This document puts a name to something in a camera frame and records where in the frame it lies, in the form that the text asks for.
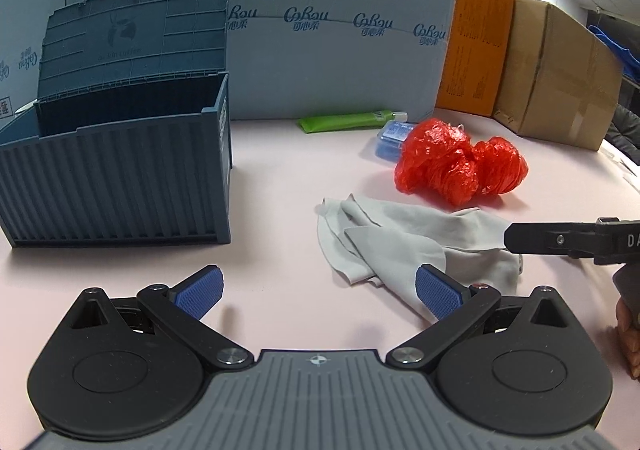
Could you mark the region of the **person's right hand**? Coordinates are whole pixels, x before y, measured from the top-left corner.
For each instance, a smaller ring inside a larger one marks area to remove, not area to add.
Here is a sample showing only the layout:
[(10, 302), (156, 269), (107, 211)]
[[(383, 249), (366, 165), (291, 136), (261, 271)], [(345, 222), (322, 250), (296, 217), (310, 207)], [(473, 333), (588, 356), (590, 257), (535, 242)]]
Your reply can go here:
[(639, 378), (639, 264), (626, 264), (613, 276), (620, 298), (615, 307), (620, 350), (633, 380)]

